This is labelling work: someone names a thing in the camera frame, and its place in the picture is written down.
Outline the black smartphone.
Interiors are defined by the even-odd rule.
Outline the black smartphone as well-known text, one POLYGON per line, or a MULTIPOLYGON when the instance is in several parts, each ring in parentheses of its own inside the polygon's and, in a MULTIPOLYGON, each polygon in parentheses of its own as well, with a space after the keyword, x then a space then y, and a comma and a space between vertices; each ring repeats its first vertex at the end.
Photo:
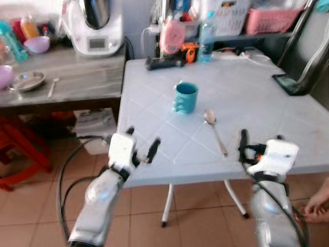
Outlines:
POLYGON ((271 77, 289 96, 303 96, 305 94, 303 85, 289 75, 279 74, 271 77))

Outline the white plastic folding table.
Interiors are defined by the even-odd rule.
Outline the white plastic folding table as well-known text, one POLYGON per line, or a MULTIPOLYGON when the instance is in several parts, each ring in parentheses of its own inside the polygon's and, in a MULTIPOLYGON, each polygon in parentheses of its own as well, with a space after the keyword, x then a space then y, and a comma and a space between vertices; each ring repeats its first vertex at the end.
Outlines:
POLYGON ((158 226, 168 224, 175 184, 244 178, 238 161, 240 130, 263 143, 277 135, 299 146, 291 173, 329 169, 329 112, 311 96, 289 96, 272 79, 273 65, 238 60, 148 71, 143 59, 127 61, 118 130, 134 127, 138 147, 161 139, 153 168, 139 169, 127 187, 166 184, 167 198, 158 226), (174 87, 181 81, 199 87, 191 114, 172 110, 174 87), (223 157, 204 111, 212 109, 216 129, 228 150, 223 157))

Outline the pink plastic basket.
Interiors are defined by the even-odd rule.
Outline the pink plastic basket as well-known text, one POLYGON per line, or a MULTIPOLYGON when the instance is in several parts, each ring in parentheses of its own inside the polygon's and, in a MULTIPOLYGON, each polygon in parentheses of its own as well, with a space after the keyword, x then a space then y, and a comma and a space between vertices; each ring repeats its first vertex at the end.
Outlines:
POLYGON ((299 9, 249 9, 245 33, 285 33, 298 18, 299 9))

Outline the teal ceramic cup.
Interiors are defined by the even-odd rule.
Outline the teal ceramic cup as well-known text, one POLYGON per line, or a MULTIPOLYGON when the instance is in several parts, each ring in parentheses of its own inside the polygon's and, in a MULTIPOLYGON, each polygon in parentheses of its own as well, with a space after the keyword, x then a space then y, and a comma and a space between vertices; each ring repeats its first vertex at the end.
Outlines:
POLYGON ((191 82, 181 81, 174 87, 175 97, 172 110, 179 114, 191 114, 196 108, 199 87, 191 82))

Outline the red container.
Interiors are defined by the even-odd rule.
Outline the red container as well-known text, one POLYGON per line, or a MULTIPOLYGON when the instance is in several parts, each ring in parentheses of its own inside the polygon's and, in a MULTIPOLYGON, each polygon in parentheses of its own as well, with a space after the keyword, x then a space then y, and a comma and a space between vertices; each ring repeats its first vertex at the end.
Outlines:
POLYGON ((26 36, 23 33, 23 29, 21 27, 21 18, 13 18, 10 19, 9 24, 12 28, 12 31, 16 38, 19 40, 21 44, 26 42, 26 36))

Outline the purple plastic bowl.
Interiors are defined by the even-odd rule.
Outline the purple plastic bowl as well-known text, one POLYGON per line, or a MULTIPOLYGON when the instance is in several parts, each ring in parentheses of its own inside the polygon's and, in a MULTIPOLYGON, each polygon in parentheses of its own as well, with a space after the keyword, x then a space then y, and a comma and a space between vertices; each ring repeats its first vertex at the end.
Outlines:
POLYGON ((44 54, 49 51, 51 39, 48 36, 36 36, 34 38, 27 39, 23 45, 33 54, 44 54))

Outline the white kitchen appliance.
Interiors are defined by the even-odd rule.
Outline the white kitchen appliance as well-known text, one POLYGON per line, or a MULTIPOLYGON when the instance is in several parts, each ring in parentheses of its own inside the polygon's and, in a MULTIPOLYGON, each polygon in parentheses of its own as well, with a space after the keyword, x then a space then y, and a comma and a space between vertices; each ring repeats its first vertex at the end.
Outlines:
POLYGON ((79 56, 110 57, 124 42, 123 0, 64 0, 64 30, 79 56))

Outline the short metal spoon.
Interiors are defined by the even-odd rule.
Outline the short metal spoon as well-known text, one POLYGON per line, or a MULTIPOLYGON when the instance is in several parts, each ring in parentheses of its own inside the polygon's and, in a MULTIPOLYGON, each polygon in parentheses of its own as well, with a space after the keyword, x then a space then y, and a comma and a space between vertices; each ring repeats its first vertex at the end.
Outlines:
POLYGON ((50 88, 49 88, 49 91, 48 91, 48 94, 47 94, 48 98, 52 98, 52 95, 54 93, 54 89, 56 88, 56 84, 57 84, 57 82, 59 82, 59 80, 60 80, 60 78, 52 79, 51 85, 50 85, 50 88))

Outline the grey folded frame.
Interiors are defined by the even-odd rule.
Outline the grey folded frame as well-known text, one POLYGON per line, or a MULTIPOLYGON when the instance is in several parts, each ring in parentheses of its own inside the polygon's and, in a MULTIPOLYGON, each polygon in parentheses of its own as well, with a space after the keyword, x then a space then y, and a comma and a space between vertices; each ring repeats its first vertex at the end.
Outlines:
POLYGON ((285 75, 303 85, 310 94, 326 64, 328 12, 319 10, 322 0, 308 0, 278 60, 285 75))

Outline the long metal spoon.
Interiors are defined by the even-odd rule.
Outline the long metal spoon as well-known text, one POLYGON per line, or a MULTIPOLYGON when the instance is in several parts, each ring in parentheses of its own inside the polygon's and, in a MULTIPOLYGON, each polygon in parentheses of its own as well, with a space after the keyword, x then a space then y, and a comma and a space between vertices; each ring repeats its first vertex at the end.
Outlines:
POLYGON ((204 111, 204 119, 205 119, 205 122, 212 129, 212 132, 215 136, 218 147, 220 148, 221 154, 223 155, 223 157, 228 157, 228 150, 227 150, 226 146, 224 145, 223 141, 221 140, 221 137, 219 136, 217 129, 216 129, 216 117, 215 117, 214 111, 212 109, 206 109, 204 111))

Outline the white box with clutter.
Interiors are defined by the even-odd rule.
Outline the white box with clutter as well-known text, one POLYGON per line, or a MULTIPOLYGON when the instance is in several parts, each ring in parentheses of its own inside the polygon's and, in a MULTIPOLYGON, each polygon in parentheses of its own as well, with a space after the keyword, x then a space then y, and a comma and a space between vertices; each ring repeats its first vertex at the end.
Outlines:
MULTIPOLYGON (((117 131, 117 123, 111 109, 81 110, 74 112, 76 123, 73 132, 80 136, 94 135, 107 137, 117 131)), ((105 141, 94 140, 85 144, 84 149, 91 155, 108 154, 105 141)))

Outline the round metal plate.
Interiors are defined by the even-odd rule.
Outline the round metal plate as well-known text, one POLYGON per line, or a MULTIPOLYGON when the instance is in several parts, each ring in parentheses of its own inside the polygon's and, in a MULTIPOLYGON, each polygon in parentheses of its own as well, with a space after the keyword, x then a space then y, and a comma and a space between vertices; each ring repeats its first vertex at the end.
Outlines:
POLYGON ((41 72, 28 72, 17 74, 9 85, 9 89, 14 92, 28 92, 44 84, 46 75, 41 72))

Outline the pink round gadget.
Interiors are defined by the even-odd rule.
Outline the pink round gadget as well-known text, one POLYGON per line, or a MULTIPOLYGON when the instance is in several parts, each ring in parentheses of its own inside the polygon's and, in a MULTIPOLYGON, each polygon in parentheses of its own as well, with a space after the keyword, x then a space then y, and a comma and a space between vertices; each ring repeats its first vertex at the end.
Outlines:
POLYGON ((171 19, 163 26, 160 33, 159 48, 162 56, 176 54, 182 47, 186 29, 181 21, 171 19))

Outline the white plastic basket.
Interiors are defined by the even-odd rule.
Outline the white plastic basket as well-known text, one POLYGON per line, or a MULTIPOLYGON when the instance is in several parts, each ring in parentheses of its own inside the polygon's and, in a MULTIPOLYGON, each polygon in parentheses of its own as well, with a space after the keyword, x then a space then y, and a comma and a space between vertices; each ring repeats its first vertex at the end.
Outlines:
POLYGON ((251 0, 200 0, 200 19, 206 19, 207 12, 212 12, 214 37, 238 36, 244 27, 251 2, 251 0))

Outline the pink plastic bowl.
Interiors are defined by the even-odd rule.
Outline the pink plastic bowl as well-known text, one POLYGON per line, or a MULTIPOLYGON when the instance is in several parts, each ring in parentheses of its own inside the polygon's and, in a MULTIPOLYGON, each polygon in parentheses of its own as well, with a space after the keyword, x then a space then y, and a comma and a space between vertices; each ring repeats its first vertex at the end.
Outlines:
POLYGON ((7 64, 0 65, 0 91, 6 90, 14 80, 14 70, 7 64))

